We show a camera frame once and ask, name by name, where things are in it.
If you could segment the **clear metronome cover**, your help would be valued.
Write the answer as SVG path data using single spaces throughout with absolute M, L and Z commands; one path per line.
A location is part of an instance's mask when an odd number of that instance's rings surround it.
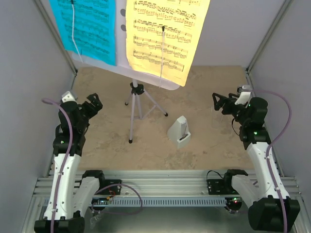
M 224 115 L 220 110 L 216 111 L 214 107 L 211 107 L 211 126 L 218 129 L 222 126 Z

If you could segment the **white metronome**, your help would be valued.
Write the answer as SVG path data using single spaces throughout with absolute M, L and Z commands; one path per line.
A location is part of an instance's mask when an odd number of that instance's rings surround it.
M 167 136 L 177 149 L 185 147 L 191 139 L 187 119 L 184 116 L 180 116 L 168 129 Z

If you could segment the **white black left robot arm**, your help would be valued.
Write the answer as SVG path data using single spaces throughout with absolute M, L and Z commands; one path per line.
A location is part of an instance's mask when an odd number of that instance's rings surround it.
M 90 94 L 78 104 L 69 91 L 59 102 L 43 98 L 42 102 L 58 108 L 60 124 L 55 129 L 53 141 L 54 175 L 52 189 L 42 220 L 34 225 L 36 233 L 82 233 L 85 230 L 85 213 L 93 195 L 106 190 L 104 174 L 100 170 L 89 170 L 83 175 L 77 191 L 75 178 L 89 120 L 103 108 L 98 94 Z

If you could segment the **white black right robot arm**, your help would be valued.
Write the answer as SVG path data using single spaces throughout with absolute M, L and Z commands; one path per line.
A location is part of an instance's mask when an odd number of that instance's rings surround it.
M 240 124 L 239 138 L 254 165 L 258 187 L 244 170 L 229 169 L 224 175 L 223 188 L 229 194 L 238 193 L 248 207 L 248 220 L 255 231 L 287 233 L 291 230 L 300 204 L 291 199 L 275 164 L 273 141 L 264 127 L 268 102 L 251 97 L 250 92 L 227 97 L 213 93 L 214 110 L 232 115 Z

